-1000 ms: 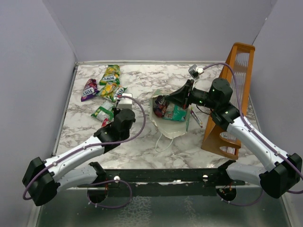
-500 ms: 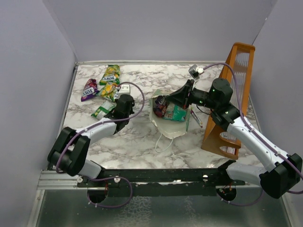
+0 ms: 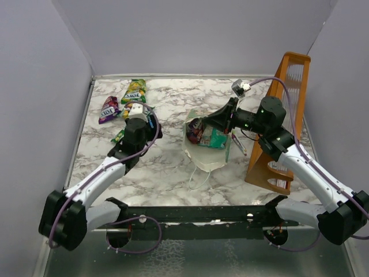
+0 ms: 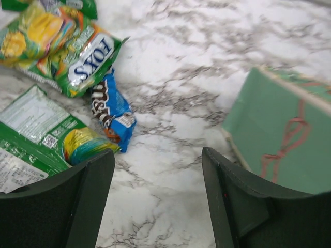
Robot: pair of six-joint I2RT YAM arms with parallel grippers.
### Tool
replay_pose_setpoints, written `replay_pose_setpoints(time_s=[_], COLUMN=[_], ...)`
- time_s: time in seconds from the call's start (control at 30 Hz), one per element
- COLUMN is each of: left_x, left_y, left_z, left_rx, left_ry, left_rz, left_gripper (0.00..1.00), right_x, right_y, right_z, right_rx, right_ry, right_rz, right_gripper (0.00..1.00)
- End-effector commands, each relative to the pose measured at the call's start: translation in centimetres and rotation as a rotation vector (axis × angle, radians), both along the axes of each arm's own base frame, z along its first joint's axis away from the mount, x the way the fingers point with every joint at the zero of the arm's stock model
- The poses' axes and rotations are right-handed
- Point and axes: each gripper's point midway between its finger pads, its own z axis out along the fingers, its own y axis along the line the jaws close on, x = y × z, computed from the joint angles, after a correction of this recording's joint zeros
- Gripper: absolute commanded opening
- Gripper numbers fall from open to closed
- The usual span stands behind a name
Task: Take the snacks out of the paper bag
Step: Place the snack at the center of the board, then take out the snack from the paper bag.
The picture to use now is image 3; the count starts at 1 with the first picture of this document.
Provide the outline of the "green yellow Fox's candy bag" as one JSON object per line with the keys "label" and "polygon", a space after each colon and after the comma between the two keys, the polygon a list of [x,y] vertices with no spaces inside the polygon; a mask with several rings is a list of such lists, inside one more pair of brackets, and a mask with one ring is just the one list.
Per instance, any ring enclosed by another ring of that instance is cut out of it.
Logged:
{"label": "green yellow Fox's candy bag", "polygon": [[146,81],[144,79],[132,79],[124,96],[121,98],[121,104],[131,101],[146,103]]}

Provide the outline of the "green paper gift bag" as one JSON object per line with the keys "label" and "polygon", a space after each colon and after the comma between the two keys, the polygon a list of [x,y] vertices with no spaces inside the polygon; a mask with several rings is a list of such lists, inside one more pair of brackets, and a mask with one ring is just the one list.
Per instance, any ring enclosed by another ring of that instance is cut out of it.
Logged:
{"label": "green paper gift bag", "polygon": [[228,163],[231,137],[204,122],[209,111],[191,109],[183,124],[182,150],[195,165],[195,170],[207,173]]}

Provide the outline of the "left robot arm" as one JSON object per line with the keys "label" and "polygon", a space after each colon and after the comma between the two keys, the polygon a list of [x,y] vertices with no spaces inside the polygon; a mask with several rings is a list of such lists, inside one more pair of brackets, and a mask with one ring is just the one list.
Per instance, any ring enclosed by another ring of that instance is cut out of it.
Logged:
{"label": "left robot arm", "polygon": [[49,247],[74,250],[92,224],[87,213],[93,202],[125,176],[162,136],[161,125],[155,115],[148,119],[129,119],[123,137],[98,168],[70,189],[63,192],[53,190],[46,198],[38,229],[48,239]]}

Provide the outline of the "green white snack packet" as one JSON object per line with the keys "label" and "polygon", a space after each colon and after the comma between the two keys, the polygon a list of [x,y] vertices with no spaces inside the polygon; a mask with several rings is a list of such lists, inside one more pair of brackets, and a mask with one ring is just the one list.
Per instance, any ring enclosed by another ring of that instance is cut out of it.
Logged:
{"label": "green white snack packet", "polygon": [[119,142],[119,140],[124,136],[124,133],[125,133],[125,130],[124,129],[122,129],[122,130],[120,130],[115,136],[114,136],[114,138],[112,138],[111,140],[110,140],[110,142],[112,142],[112,143],[118,143]]}

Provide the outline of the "teal snack packet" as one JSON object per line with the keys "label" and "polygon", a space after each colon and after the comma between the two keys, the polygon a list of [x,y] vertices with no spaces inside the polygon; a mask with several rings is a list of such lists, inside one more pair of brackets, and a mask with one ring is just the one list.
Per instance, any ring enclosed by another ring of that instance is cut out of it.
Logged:
{"label": "teal snack packet", "polygon": [[223,132],[220,132],[211,126],[206,126],[198,145],[214,149],[224,149],[227,139],[228,136]]}

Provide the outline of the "purple berry candy bag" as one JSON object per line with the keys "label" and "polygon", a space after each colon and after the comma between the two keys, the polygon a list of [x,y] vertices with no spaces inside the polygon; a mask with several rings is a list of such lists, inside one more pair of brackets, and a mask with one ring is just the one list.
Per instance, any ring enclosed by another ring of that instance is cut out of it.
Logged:
{"label": "purple berry candy bag", "polygon": [[199,144],[205,130],[201,118],[194,118],[186,125],[186,137],[192,144]]}

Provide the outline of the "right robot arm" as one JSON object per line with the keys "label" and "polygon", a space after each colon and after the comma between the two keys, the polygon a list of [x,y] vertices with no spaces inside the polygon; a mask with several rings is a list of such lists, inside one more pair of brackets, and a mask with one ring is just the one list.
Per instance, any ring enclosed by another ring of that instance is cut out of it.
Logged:
{"label": "right robot arm", "polygon": [[314,227],[331,243],[343,244],[368,221],[368,194],[354,192],[342,184],[307,154],[296,137],[283,127],[286,110],[279,98],[265,96],[256,113],[237,107],[238,99],[230,98],[218,111],[202,119],[225,134],[234,128],[259,135],[263,154],[292,171],[321,202],[307,204],[280,197],[270,202],[266,221],[277,226],[292,220]]}

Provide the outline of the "purple Fox's candy bag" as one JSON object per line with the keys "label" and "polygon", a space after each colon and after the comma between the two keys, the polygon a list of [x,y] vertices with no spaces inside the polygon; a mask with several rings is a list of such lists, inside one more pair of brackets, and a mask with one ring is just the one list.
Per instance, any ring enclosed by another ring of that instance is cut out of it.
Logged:
{"label": "purple Fox's candy bag", "polygon": [[118,98],[115,96],[109,96],[101,108],[99,124],[115,119],[120,112]]}

